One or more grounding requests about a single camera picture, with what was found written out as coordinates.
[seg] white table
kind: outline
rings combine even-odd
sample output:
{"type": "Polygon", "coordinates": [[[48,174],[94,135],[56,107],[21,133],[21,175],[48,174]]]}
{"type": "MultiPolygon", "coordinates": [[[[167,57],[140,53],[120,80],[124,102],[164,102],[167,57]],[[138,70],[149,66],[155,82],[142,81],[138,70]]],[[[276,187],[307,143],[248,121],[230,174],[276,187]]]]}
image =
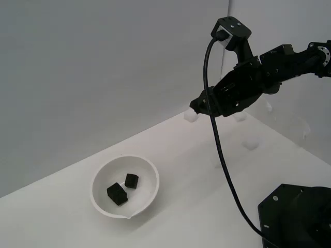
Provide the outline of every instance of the white table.
{"type": "MultiPolygon", "coordinates": [[[[281,183],[331,187],[331,166],[251,116],[218,118],[242,204],[257,205],[281,183]],[[241,143],[255,136],[248,151],[241,143]]],[[[219,167],[209,118],[175,116],[0,198],[0,247],[262,247],[237,210],[219,167]],[[153,204],[130,220],[97,212],[88,192],[96,169],[122,153],[149,158],[160,173],[153,204]]]]}

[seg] white wall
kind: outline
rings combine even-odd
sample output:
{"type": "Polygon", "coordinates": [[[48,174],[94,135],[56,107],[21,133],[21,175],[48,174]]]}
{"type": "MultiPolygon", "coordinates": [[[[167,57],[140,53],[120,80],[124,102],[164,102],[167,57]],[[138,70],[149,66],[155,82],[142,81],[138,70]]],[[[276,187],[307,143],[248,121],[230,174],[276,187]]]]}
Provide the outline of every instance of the white wall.
{"type": "MultiPolygon", "coordinates": [[[[251,30],[249,39],[254,55],[261,55],[278,45],[292,44],[295,52],[305,50],[312,41],[331,40],[331,2],[329,0],[231,0],[230,15],[251,30]]],[[[236,64],[236,56],[225,52],[222,73],[236,64]]],[[[311,134],[303,147],[331,164],[331,79],[304,75],[284,82],[280,91],[266,96],[271,105],[305,120],[311,134]]],[[[248,110],[254,112],[254,105],[248,110]]],[[[288,125],[277,131],[288,136],[288,125]]]]}
{"type": "Polygon", "coordinates": [[[228,0],[2,1],[0,197],[185,110],[227,12],[228,0]]]}

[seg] black block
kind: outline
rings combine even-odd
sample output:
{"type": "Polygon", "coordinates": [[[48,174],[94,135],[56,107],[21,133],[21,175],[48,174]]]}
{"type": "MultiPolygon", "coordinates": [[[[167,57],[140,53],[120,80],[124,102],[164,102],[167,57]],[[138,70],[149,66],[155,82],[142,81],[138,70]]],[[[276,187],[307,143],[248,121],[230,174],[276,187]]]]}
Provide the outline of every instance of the black block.
{"type": "Polygon", "coordinates": [[[136,189],[139,177],[135,174],[127,174],[125,179],[125,187],[136,189]]]}
{"type": "Polygon", "coordinates": [[[118,183],[114,183],[107,189],[107,195],[118,206],[128,201],[127,193],[118,183]]]}

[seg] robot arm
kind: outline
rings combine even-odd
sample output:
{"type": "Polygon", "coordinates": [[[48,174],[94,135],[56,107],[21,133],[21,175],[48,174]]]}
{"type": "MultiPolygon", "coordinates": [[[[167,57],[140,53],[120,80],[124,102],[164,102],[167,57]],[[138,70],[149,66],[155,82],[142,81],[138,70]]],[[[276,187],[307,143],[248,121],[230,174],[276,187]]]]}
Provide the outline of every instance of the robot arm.
{"type": "MultiPolygon", "coordinates": [[[[282,82],[307,73],[331,77],[331,41],[312,42],[295,53],[289,44],[280,45],[260,56],[253,56],[248,38],[251,31],[234,17],[217,21],[212,37],[225,49],[237,54],[238,64],[215,87],[209,87],[210,115],[229,116],[252,105],[261,94],[275,94],[282,82]]],[[[208,115],[206,92],[190,103],[196,113],[208,115]]]]}

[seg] white surface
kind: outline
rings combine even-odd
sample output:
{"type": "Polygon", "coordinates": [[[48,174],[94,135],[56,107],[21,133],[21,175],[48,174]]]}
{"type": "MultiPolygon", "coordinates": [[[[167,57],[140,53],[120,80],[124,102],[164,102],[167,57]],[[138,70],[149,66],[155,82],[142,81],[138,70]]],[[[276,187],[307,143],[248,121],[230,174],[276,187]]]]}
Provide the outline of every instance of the white surface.
{"type": "Polygon", "coordinates": [[[136,155],[124,155],[114,158],[97,171],[91,184],[90,199],[100,213],[117,219],[130,219],[153,202],[159,186],[159,173],[151,161],[136,155]],[[128,173],[138,175],[136,189],[125,187],[128,173]],[[127,193],[128,201],[121,206],[107,195],[106,189],[115,183],[127,193]]]}
{"type": "Polygon", "coordinates": [[[233,118],[236,120],[236,121],[244,121],[244,120],[246,120],[246,118],[247,118],[247,114],[246,114],[246,112],[244,112],[244,111],[242,111],[242,112],[239,112],[239,113],[235,113],[235,114],[233,114],[232,115],[233,116],[233,118]]]}
{"type": "Polygon", "coordinates": [[[250,151],[257,149],[259,146],[259,140],[257,137],[246,137],[245,140],[242,142],[243,147],[247,148],[250,151]]]}
{"type": "MultiPolygon", "coordinates": [[[[252,30],[249,43],[253,54],[261,55],[282,44],[291,44],[295,52],[301,52],[310,42],[331,40],[330,11],[330,0],[231,0],[229,15],[252,30]]],[[[232,70],[236,63],[235,53],[226,51],[222,73],[232,70]]],[[[291,113],[308,123],[311,134],[304,142],[304,148],[329,164],[330,92],[330,78],[319,79],[310,74],[284,82],[277,94],[266,97],[275,111],[282,112],[281,115],[291,113]]],[[[255,115],[255,111],[248,113],[270,125],[268,116],[261,117],[259,112],[255,115]]],[[[295,130],[291,121],[287,125],[271,127],[293,139],[291,134],[295,130]]]]}
{"type": "Polygon", "coordinates": [[[188,122],[195,122],[198,119],[197,113],[192,109],[189,108],[184,112],[184,119],[187,120],[188,122]]]}
{"type": "Polygon", "coordinates": [[[228,4],[1,1],[0,196],[184,111],[228,4]]]}
{"type": "MultiPolygon", "coordinates": [[[[177,115],[119,144],[0,198],[0,247],[262,247],[237,210],[223,171],[210,158],[210,120],[177,115]],[[127,219],[95,210],[89,186],[112,157],[149,158],[160,174],[151,206],[127,219]]],[[[251,116],[217,119],[225,159],[242,204],[258,226],[257,205],[281,183],[331,187],[331,166],[251,116]],[[241,142],[263,137],[248,151],[241,142]]]]}

